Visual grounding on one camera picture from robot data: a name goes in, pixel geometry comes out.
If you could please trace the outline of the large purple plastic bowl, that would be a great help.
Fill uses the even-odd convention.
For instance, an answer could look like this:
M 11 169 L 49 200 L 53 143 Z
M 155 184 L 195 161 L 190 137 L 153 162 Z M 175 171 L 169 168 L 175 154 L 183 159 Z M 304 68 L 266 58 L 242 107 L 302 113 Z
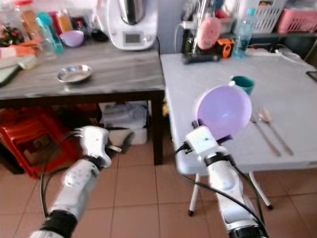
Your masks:
M 239 134 L 249 123 L 251 114 L 250 95 L 229 85 L 208 89 L 193 107 L 194 120 L 206 126 L 216 140 Z

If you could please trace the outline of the white box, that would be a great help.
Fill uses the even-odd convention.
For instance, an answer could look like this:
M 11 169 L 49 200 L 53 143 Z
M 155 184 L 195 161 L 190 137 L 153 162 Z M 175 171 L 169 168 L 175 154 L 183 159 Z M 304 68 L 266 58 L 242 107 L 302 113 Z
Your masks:
M 131 145 L 141 145 L 148 141 L 149 107 L 146 101 L 116 103 L 99 103 L 102 113 L 100 123 L 108 130 L 133 131 Z

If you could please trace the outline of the metal spoon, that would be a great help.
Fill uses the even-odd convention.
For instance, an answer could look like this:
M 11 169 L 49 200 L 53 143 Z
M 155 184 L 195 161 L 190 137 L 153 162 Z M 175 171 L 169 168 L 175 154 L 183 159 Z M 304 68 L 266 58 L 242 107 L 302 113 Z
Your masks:
M 278 131 L 272 125 L 272 117 L 271 117 L 270 112 L 267 109 L 260 107 L 260 109 L 258 110 L 258 116 L 260 118 L 260 121 L 264 122 L 269 127 L 269 129 L 271 129 L 275 138 L 279 141 L 279 143 L 281 143 L 283 149 L 290 156 L 294 156 L 295 155 L 294 151 L 290 148 L 290 146 L 287 144 L 287 142 L 283 139 L 283 137 L 278 133 Z

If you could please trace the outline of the teal cup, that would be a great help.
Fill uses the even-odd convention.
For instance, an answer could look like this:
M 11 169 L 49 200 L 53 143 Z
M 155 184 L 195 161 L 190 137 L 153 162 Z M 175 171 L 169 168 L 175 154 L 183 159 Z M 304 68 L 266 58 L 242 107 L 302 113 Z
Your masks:
M 252 91 L 255 88 L 255 82 L 250 77 L 236 75 L 231 77 L 229 81 L 229 86 L 240 88 L 245 91 L 247 95 L 251 95 Z

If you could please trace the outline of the white folding table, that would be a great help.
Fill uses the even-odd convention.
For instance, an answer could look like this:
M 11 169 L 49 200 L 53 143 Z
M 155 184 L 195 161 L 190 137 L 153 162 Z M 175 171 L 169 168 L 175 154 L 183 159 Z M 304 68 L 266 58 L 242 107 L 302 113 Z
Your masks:
M 272 127 L 293 151 L 272 154 L 254 125 L 247 125 L 225 146 L 244 172 L 285 170 L 281 184 L 303 218 L 317 219 L 317 82 L 308 77 L 312 66 L 282 57 L 244 57 L 184 65 L 181 55 L 160 57 L 170 110 L 171 136 L 179 147 L 192 130 L 197 99 L 211 88 L 229 83 L 232 76 L 255 81 L 254 111 L 266 109 Z

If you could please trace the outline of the black flat stand base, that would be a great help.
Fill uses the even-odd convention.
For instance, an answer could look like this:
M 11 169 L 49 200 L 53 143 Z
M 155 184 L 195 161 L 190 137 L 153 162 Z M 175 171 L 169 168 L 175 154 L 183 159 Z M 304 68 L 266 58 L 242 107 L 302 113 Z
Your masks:
M 181 59 L 184 65 L 189 65 L 193 63 L 217 62 L 217 61 L 220 61 L 222 57 L 216 53 L 198 52 L 198 53 L 182 54 Z

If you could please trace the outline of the red plastic stool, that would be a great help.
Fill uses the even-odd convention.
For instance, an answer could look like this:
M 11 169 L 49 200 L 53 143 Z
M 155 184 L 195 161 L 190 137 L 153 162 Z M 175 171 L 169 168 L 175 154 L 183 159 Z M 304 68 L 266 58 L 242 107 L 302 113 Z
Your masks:
M 66 141 L 63 137 L 70 129 L 50 108 L 34 107 L 4 109 L 0 113 L 0 138 L 7 149 L 14 155 L 18 165 L 27 175 L 38 179 L 41 173 L 52 172 L 67 162 L 77 161 L 81 157 L 76 140 Z M 49 157 L 43 163 L 31 162 L 25 155 L 38 152 L 47 145 L 54 145 L 61 154 Z

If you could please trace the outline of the clear bottle with blue cap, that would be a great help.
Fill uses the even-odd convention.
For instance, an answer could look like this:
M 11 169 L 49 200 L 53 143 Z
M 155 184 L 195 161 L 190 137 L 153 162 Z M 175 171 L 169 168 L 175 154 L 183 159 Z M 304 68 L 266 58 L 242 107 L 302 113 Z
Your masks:
M 235 45 L 233 46 L 231 58 L 241 59 L 247 56 L 246 51 L 252 37 L 255 13 L 255 8 L 250 7 L 247 9 L 245 16 L 236 22 Z

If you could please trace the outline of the small purple bowl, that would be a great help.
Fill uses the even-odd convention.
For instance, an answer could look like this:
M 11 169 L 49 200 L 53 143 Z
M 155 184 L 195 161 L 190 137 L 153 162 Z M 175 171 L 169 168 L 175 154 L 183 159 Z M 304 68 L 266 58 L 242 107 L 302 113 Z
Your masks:
M 61 38 L 62 43 L 64 45 L 76 48 L 82 46 L 85 41 L 85 34 L 82 30 L 69 30 L 67 32 L 63 32 L 59 35 Z

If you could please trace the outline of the orange and white package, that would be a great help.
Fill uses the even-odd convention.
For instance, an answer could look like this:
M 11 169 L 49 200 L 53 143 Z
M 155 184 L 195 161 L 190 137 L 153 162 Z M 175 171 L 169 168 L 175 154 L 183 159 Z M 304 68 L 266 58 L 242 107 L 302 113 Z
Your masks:
M 23 46 L 23 45 L 10 45 L 0 48 L 0 58 L 22 57 L 27 55 L 38 54 L 38 50 L 35 46 Z

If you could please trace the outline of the green and red decoration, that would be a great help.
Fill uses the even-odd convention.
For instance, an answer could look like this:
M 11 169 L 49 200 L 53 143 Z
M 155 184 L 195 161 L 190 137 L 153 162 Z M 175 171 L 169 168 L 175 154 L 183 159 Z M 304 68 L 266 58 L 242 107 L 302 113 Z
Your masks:
M 0 47 L 20 45 L 25 42 L 22 32 L 9 24 L 4 24 L 0 32 Z

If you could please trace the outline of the white plastic basket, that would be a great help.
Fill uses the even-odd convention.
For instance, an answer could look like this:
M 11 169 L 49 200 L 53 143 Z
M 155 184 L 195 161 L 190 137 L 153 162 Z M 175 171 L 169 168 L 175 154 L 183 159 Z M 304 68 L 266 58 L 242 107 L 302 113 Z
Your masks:
M 252 32 L 272 33 L 286 4 L 287 0 L 239 0 L 235 18 L 240 22 L 247 15 L 248 9 L 253 8 Z

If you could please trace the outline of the teal drinking bottle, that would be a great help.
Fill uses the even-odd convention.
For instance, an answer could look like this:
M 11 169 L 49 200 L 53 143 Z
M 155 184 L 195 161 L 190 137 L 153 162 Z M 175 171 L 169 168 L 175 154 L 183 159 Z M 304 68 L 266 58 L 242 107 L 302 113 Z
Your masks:
M 35 19 L 41 29 L 46 50 L 52 54 L 62 54 L 64 51 L 63 43 L 55 32 L 53 21 L 49 14 L 37 13 Z

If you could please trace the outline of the pink plastic basket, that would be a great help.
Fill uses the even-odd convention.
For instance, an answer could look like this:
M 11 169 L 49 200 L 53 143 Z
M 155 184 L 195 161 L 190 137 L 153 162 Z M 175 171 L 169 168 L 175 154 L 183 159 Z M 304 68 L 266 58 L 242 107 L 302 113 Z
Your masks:
M 285 8 L 278 19 L 276 31 L 317 33 L 317 10 Z

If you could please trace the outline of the jar with red lid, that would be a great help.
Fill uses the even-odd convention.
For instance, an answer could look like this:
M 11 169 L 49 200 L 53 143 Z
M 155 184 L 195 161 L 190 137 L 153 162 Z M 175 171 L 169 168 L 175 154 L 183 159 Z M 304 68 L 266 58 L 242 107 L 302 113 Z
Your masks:
M 23 27 L 29 38 L 36 43 L 41 43 L 43 37 L 35 18 L 35 12 L 32 7 L 33 2 L 34 0 L 13 0 L 12 4 L 16 11 L 18 11 L 20 20 L 22 20 Z

